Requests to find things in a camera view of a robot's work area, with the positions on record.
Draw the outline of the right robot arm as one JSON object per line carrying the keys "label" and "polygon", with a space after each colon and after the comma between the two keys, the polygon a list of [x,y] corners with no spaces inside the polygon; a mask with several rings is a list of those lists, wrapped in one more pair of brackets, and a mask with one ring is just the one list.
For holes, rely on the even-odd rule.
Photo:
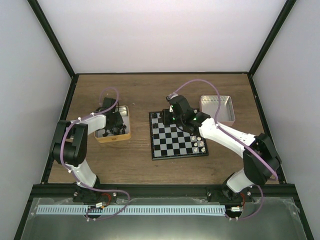
{"label": "right robot arm", "polygon": [[233,151],[243,160],[243,168],[231,174],[222,184],[223,198],[236,200],[243,189],[253,185],[263,186],[271,177],[278,178],[281,160],[277,150],[264,133],[256,136],[240,132],[218,122],[215,118],[193,109],[188,100],[176,93],[168,95],[169,108],[161,118],[165,124],[175,124],[184,132],[216,142]]}

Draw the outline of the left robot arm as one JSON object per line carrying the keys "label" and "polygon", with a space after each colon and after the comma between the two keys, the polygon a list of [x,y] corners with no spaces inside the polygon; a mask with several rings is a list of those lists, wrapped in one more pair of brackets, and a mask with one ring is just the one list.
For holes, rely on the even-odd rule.
{"label": "left robot arm", "polygon": [[94,112],[76,120],[57,123],[50,147],[50,156],[72,174],[76,184],[85,188],[89,201],[97,202],[102,196],[100,180],[86,160],[88,135],[101,131],[102,137],[126,133],[117,99],[105,97]]}

